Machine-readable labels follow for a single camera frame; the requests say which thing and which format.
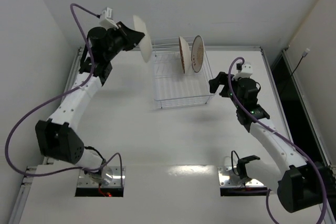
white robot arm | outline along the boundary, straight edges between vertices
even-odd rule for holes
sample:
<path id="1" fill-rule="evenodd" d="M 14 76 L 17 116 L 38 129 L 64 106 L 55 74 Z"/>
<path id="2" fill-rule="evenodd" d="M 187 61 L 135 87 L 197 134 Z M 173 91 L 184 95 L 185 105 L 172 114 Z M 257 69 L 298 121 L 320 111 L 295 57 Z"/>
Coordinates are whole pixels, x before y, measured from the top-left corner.
<path id="1" fill-rule="evenodd" d="M 250 78 L 253 73 L 251 64 L 248 62 L 238 63 L 237 70 L 236 75 L 228 76 L 228 74 L 220 72 L 215 79 L 210 80 L 210 93 L 216 93 L 219 85 L 224 85 L 219 95 L 231 98 L 237 108 L 238 121 L 263 145 L 276 163 L 276 166 L 265 164 L 254 155 L 240 158 L 237 163 L 239 178 L 254 178 L 262 182 L 278 195 L 281 204 L 288 212 L 295 212 L 322 203 L 321 186 L 312 165 L 294 147 L 274 133 L 276 128 L 270 116 L 258 104 L 257 95 L 260 91 L 260 85 Z M 230 91 L 228 78 L 231 80 L 235 99 Z M 271 128 L 273 132 L 252 120 L 238 106 L 237 100 L 246 111 L 264 126 Z M 325 171 L 322 164 L 315 163 L 315 165 L 320 174 Z"/>
<path id="2" fill-rule="evenodd" d="M 40 120 L 35 126 L 43 156 L 90 169 L 90 172 L 96 175 L 101 173 L 98 168 L 105 160 L 84 147 L 84 143 L 76 134 L 78 123 L 94 94 L 106 82 L 112 70 L 111 60 L 122 50 L 132 50 L 147 36 L 143 32 L 126 27 L 122 22 L 115 23 L 112 19 L 112 9 L 108 7 L 102 11 L 99 24 L 100 27 L 94 27 L 88 32 L 95 62 L 93 75 L 84 86 L 80 86 L 92 71 L 88 48 L 85 47 L 80 69 L 71 88 L 79 89 L 67 95 L 47 121 Z"/>

electrical cable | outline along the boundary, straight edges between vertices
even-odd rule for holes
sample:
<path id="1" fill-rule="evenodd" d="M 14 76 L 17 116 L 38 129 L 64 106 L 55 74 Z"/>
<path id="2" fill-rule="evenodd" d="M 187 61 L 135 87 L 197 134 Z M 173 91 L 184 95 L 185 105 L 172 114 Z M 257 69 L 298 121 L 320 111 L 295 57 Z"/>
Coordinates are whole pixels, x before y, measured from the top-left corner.
<path id="1" fill-rule="evenodd" d="M 233 172 L 236 176 L 239 176 L 238 174 L 236 174 L 235 169 L 233 168 L 233 154 L 236 154 L 236 156 L 237 156 L 237 158 L 238 158 L 238 160 L 239 160 L 239 156 L 238 156 L 237 152 L 236 152 L 236 151 L 231 151 L 231 168 L 232 168 L 232 172 Z"/>
<path id="2" fill-rule="evenodd" d="M 86 54 L 82 54 L 82 57 L 80 58 L 80 61 L 79 61 L 79 66 L 80 67 L 84 64 L 85 58 L 86 58 Z"/>
<path id="3" fill-rule="evenodd" d="M 101 186 L 101 184 L 98 185 L 98 192 L 99 192 L 100 194 L 103 194 L 104 197 L 106 197 L 105 193 L 103 193 L 102 190 L 100 189 L 100 186 Z"/>
<path id="4" fill-rule="evenodd" d="M 98 156 L 102 159 L 102 160 L 105 160 L 105 158 L 100 154 L 100 152 L 98 152 L 95 148 L 93 148 L 92 146 L 84 146 L 84 149 L 87 149 L 87 150 L 92 150 L 92 151 L 95 151 Z"/>
<path id="5" fill-rule="evenodd" d="M 258 93 L 261 91 L 261 85 L 260 85 L 260 83 L 259 82 L 257 82 L 256 81 L 256 84 L 258 84 L 259 85 L 259 89 L 258 89 Z"/>
<path id="6" fill-rule="evenodd" d="M 300 59 L 299 63 L 296 65 L 296 67 L 294 68 L 293 72 L 288 77 L 287 82 L 283 86 L 282 90 L 279 92 L 279 97 L 281 97 L 282 93 L 284 92 L 284 90 L 286 89 L 288 83 L 290 82 L 290 79 L 292 78 L 292 76 L 295 73 L 295 71 L 298 69 L 298 67 L 299 67 L 299 65 L 300 65 L 300 63 L 302 62 L 303 59 L 304 59 L 304 56 L 301 56 L 301 59 Z"/>
<path id="7" fill-rule="evenodd" d="M 258 119 L 256 119 L 246 108 L 244 108 L 244 106 L 241 104 L 241 102 L 238 100 L 238 98 L 236 97 L 236 94 L 234 93 L 234 90 L 232 88 L 232 80 L 230 78 L 231 76 L 231 72 L 233 69 L 234 64 L 238 61 L 241 60 L 242 63 L 245 62 L 245 59 L 243 57 L 238 57 L 236 58 L 230 65 L 229 68 L 229 72 L 228 72 L 228 84 L 229 84 L 229 89 L 230 92 L 232 93 L 232 97 L 234 99 L 234 101 L 236 102 L 236 104 L 252 119 L 253 122 L 260 124 L 262 127 L 264 127 L 265 129 L 267 129 L 269 132 L 274 133 L 274 135 L 278 136 L 279 138 L 281 138 L 282 140 L 284 140 L 287 144 L 291 145 L 292 147 L 294 147 L 303 157 L 305 157 L 307 159 L 307 162 L 311 165 L 311 167 L 313 168 L 313 170 L 315 171 L 317 178 L 319 180 L 319 183 L 321 185 L 321 191 L 322 191 L 322 210 L 321 210 L 321 215 L 317 221 L 317 224 L 321 224 L 323 222 L 323 219 L 326 215 L 326 211 L 327 211 L 327 192 L 326 192 L 326 187 L 324 186 L 324 182 L 322 179 L 322 176 L 318 170 L 318 168 L 316 167 L 316 165 L 314 164 L 313 160 L 311 160 L 311 158 L 301 149 L 299 148 L 296 144 L 292 143 L 290 140 L 288 140 L 286 137 L 282 136 L 280 133 L 278 133 L 277 131 L 273 130 L 272 128 L 268 127 L 267 125 L 263 124 L 261 121 L 259 121 Z M 279 224 L 271 215 L 271 212 L 269 211 L 269 206 L 268 206 L 268 197 L 269 194 L 266 195 L 266 208 L 268 211 L 268 214 L 270 215 L 271 219 L 273 220 L 274 223 Z"/>
<path id="8" fill-rule="evenodd" d="M 88 40 L 86 39 L 85 33 L 84 33 L 83 29 L 82 29 L 82 26 L 80 25 L 79 20 L 78 20 L 76 14 L 75 14 L 74 7 L 77 7 L 77 8 L 79 8 L 79 9 L 82 9 L 83 11 L 85 11 L 85 12 L 87 12 L 87 13 L 89 13 L 89 14 L 91 14 L 91 15 L 97 17 L 97 18 L 99 18 L 100 15 L 95 14 L 95 13 L 93 13 L 93 12 L 91 12 L 91 11 L 85 9 L 84 7 L 82 7 L 82 6 L 78 5 L 78 4 L 75 4 L 75 3 L 72 3 L 72 4 L 70 5 L 70 10 L 71 10 L 72 16 L 74 17 L 74 20 L 75 20 L 75 22 L 76 22 L 76 24 L 77 24 L 77 26 L 78 26 L 78 29 L 79 29 L 79 31 L 80 31 L 80 33 L 81 33 L 81 35 L 82 35 L 82 37 L 83 37 L 83 39 L 84 39 L 84 41 L 85 41 L 85 44 L 86 44 L 86 46 L 87 46 L 87 48 L 88 48 L 88 53 L 89 53 L 90 60 L 91 60 L 91 69 L 90 69 L 90 73 L 89 73 L 87 79 L 86 79 L 82 84 L 80 84 L 79 86 L 77 86 L 77 87 L 75 87 L 75 88 L 73 88 L 73 89 L 71 89 L 71 90 L 69 90 L 69 91 L 66 91 L 66 92 L 64 92 L 63 94 L 57 95 L 57 96 L 55 96 L 54 98 L 51 98 L 50 100 L 48 100 L 48 101 L 46 101 L 46 102 L 40 104 L 39 106 L 37 106 L 37 107 L 33 108 L 32 110 L 30 110 L 28 113 L 26 113 L 26 114 L 21 118 L 21 119 L 14 125 L 14 127 L 11 129 L 11 131 L 10 131 L 8 137 L 7 137 L 6 144 L 5 144 L 5 158 L 6 158 L 6 161 L 7 161 L 8 165 L 9 165 L 14 171 L 16 171 L 17 173 L 19 173 L 19 174 L 21 174 L 21 175 L 29 176 L 29 177 L 44 177 L 44 176 L 49 176 L 49 175 L 53 175 L 53 174 L 58 174 L 58 173 L 66 172 L 66 171 L 68 171 L 68 170 L 83 169 L 83 170 L 86 170 L 86 171 L 88 171 L 88 172 L 93 172 L 93 171 L 95 171 L 95 170 L 100 170 L 100 169 L 103 169 L 103 168 L 104 168 L 104 167 L 105 167 L 105 166 L 106 166 L 106 165 L 107 165 L 107 164 L 108 164 L 108 163 L 109 163 L 115 156 L 118 155 L 118 156 L 119 156 L 119 160 L 120 160 L 120 169 L 121 169 L 121 170 L 120 170 L 120 175 L 121 175 L 121 187 L 123 187 L 123 182 L 122 182 L 122 181 L 123 181 L 123 178 L 122 178 L 122 159 L 121 159 L 121 155 L 120 155 L 120 153 L 118 153 L 118 152 L 115 153 L 115 154 L 113 154 L 113 155 L 107 160 L 106 163 L 102 164 L 102 165 L 101 165 L 100 167 L 98 167 L 98 168 L 87 169 L 87 168 L 83 168 L 83 167 L 69 167 L 69 168 L 65 168 L 65 169 L 61 169 L 61 170 L 56 170 L 56 171 L 54 171 L 54 172 L 50 172 L 50 173 L 42 173 L 42 174 L 26 173 L 26 172 L 24 172 L 24 171 L 18 169 L 18 168 L 12 163 L 12 161 L 11 161 L 11 159 L 10 159 L 10 157 L 9 157 L 9 143 L 10 143 L 10 140 L 11 140 L 11 138 L 12 138 L 14 132 L 16 131 L 16 129 L 19 127 L 19 125 L 20 125 L 20 124 L 21 124 L 27 117 L 29 117 L 31 114 L 33 114 L 34 112 L 36 112 L 36 111 L 39 110 L 40 108 L 44 107 L 45 105 L 48 105 L 49 103 L 54 102 L 54 101 L 56 101 L 56 100 L 58 100 L 58 99 L 60 99 L 60 98 L 62 98 L 62 97 L 64 97 L 64 96 L 66 96 L 66 95 L 68 95 L 68 94 L 70 94 L 70 93 L 72 93 L 72 92 L 74 92 L 74 91 L 80 89 L 81 87 L 83 87 L 84 85 L 86 85 L 86 83 L 87 83 L 87 82 L 90 80 L 90 78 L 93 76 L 93 72 L 94 72 L 94 70 L 95 70 L 95 63 L 94 63 L 95 61 L 94 61 L 94 58 L 93 58 L 93 53 L 92 53 L 92 50 L 91 50 L 91 48 L 90 48 L 89 42 L 88 42 Z"/>

dish rack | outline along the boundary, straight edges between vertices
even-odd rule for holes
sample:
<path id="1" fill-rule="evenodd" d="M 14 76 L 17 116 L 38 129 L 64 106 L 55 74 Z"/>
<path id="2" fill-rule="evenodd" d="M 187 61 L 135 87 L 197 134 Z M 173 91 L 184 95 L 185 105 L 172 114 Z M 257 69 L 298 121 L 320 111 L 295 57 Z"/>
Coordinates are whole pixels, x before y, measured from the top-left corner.
<path id="1" fill-rule="evenodd" d="M 184 37 L 190 51 L 195 37 Z M 214 96 L 209 92 L 213 79 L 206 51 L 198 73 L 184 74 L 179 38 L 153 41 L 152 69 L 154 101 L 158 109 L 207 104 Z"/>

cable connector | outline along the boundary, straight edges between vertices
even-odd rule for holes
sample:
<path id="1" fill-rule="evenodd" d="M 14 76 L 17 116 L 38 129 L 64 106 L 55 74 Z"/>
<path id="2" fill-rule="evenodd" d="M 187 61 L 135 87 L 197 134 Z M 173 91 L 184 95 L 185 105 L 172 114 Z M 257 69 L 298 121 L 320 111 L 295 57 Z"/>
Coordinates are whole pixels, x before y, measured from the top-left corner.
<path id="1" fill-rule="evenodd" d="M 307 54 L 310 52 L 310 49 L 309 48 L 307 48 L 303 53 L 302 53 L 302 57 L 305 57 L 305 56 L 307 56 Z"/>
<path id="2" fill-rule="evenodd" d="M 238 80 L 239 78 L 250 78 L 253 74 L 253 67 L 250 62 L 245 62 L 242 65 L 237 64 L 238 73 L 235 74 L 233 80 Z"/>
<path id="3" fill-rule="evenodd" d="M 101 15 L 99 17 L 99 25 L 105 28 L 106 30 L 109 28 L 116 28 L 118 29 L 118 26 L 113 21 L 113 10 L 110 7 L 106 7 L 101 12 Z"/>

dish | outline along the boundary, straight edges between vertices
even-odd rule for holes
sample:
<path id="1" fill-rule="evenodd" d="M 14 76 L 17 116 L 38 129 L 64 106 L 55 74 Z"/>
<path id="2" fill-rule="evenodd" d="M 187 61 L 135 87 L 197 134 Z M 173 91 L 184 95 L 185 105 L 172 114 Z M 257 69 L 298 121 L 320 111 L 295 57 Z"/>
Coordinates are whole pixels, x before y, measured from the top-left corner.
<path id="1" fill-rule="evenodd" d="M 146 23 L 137 15 L 133 15 L 133 21 L 135 30 L 145 34 L 145 37 L 139 43 L 139 47 L 143 60 L 148 62 L 152 55 L 152 41 L 147 31 Z"/>
<path id="2" fill-rule="evenodd" d="M 191 52 L 189 49 L 189 44 L 181 36 L 179 36 L 178 38 L 178 43 L 180 46 L 180 55 L 181 55 L 183 73 L 188 73 L 189 70 L 191 69 Z"/>
<path id="3" fill-rule="evenodd" d="M 195 73 L 200 72 L 204 58 L 204 42 L 200 35 L 197 35 L 191 49 L 192 67 Z"/>

